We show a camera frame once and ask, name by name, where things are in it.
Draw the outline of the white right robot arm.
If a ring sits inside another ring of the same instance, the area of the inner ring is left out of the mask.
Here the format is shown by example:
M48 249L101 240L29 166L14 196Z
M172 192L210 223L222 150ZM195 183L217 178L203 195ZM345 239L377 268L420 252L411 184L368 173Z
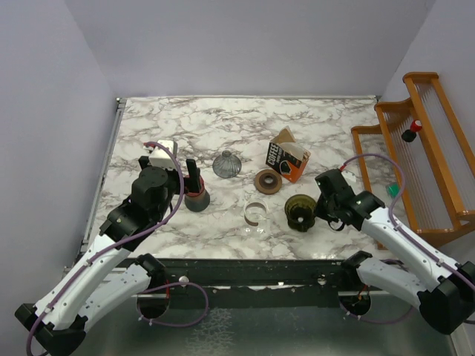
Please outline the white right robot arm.
M355 194L342 172L332 169L315 179L321 195L315 214L372 237L404 264L389 266L366 252L347 260L342 284L350 290L374 286L409 303L433 329L451 334L474 313L474 264L458 263L429 245L396 219L369 191Z

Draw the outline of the green glass dripper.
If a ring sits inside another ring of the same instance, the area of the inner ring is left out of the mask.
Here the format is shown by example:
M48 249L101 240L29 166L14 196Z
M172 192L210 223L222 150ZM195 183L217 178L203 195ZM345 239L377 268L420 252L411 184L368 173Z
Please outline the green glass dripper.
M316 201L306 194L290 197L284 206L288 226L298 232L307 232L315 224L316 205Z

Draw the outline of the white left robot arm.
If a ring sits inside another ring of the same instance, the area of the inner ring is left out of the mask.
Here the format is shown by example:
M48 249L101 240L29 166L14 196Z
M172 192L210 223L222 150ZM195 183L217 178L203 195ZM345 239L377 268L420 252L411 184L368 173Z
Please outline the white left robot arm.
M180 166L161 168L151 158L140 158L141 172L130 195L107 217L99 234L61 282L36 303L24 303L15 312L29 331L26 352L37 341L48 355L71 355L90 329L105 315L137 293L168 291L166 269L151 254L140 255L120 275L105 278L147 237L177 212L172 198L200 193L203 180L193 159L188 173Z

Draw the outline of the white paper coffee filter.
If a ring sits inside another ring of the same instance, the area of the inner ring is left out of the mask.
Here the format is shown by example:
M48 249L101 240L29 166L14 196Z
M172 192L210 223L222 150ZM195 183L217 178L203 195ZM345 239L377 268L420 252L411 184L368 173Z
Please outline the white paper coffee filter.
M304 162L309 159L310 152L296 142L281 143L281 148L298 161Z

